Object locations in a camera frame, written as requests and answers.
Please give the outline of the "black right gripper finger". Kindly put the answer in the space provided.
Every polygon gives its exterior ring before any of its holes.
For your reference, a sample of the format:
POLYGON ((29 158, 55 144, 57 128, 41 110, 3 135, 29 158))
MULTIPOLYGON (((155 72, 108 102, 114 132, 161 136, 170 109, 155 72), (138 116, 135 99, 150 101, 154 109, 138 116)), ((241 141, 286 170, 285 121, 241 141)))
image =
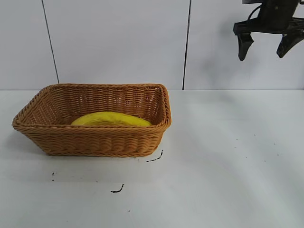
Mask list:
POLYGON ((289 50, 304 39, 303 31, 293 31, 282 35, 281 42, 276 51, 280 58, 283 58, 289 50))
POLYGON ((251 36, 251 32, 237 33, 236 36, 238 39, 238 58, 240 61, 244 61, 254 40, 251 36))

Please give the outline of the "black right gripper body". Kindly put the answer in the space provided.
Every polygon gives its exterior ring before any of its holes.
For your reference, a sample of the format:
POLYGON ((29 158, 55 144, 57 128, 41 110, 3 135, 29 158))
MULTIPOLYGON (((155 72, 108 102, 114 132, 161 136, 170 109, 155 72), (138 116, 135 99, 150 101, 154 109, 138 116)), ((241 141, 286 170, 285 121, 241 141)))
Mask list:
POLYGON ((244 0, 243 4, 260 4, 258 16, 234 24, 235 35, 242 32, 259 32, 269 34, 286 34, 304 29, 304 19, 295 18, 294 13, 301 0, 244 0))

